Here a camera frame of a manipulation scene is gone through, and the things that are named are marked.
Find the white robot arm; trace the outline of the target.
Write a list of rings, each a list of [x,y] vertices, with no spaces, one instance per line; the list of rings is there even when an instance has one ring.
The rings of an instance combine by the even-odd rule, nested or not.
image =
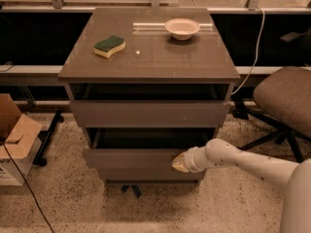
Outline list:
[[[311,233],[311,159],[296,163],[243,151],[222,140],[183,151],[172,167],[184,173],[231,165],[271,184],[284,193],[280,233]]]

